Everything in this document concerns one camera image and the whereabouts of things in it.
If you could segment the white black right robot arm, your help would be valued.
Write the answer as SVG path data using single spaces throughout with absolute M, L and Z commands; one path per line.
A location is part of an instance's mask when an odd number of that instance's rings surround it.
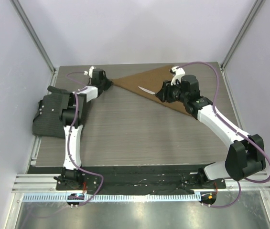
M 248 134 L 223 117 L 213 102 L 200 94 L 194 75 L 183 76 L 176 85 L 164 81 L 155 96 L 163 103 L 181 102 L 186 112 L 211 129 L 228 148 L 225 161 L 205 166 L 197 177 L 202 188 L 211 187 L 219 178 L 240 181 L 265 169 L 262 137 Z

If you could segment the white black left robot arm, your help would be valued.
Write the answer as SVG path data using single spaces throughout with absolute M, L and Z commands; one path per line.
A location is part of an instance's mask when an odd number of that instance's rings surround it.
M 84 172 L 81 168 L 80 141 L 88 105 L 91 100 L 98 98 L 112 85 L 103 69 L 92 66 L 89 71 L 84 72 L 84 75 L 89 76 L 90 83 L 82 89 L 69 92 L 48 87 L 51 93 L 62 97 L 58 102 L 58 117 L 65 133 L 65 159 L 61 175 L 54 177 L 57 181 L 57 190 L 79 190 L 83 186 Z

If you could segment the brown cloth napkin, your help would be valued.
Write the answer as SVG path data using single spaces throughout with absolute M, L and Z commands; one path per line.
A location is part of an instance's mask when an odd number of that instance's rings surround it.
M 173 64 L 168 64 L 142 73 L 136 73 L 118 79 L 112 79 L 111 81 L 117 87 L 123 88 L 127 91 L 154 101 L 160 105 L 168 107 L 184 115 L 190 116 L 190 114 L 186 112 L 183 103 L 162 103 L 155 95 L 149 94 L 141 89 L 145 88 L 155 93 L 159 92 L 163 81 L 172 79 L 172 75 L 170 74 L 170 69 L 172 67 L 174 67 Z

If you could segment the green handled knife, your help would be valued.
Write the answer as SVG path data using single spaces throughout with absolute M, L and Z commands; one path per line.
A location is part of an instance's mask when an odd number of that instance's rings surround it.
M 155 95 L 156 93 L 151 91 L 151 90 L 148 90 L 144 87 L 141 87 L 141 86 L 138 86 L 139 89 L 141 89 L 142 91 L 146 92 L 146 93 L 149 93 L 149 94 L 152 94 L 152 95 Z

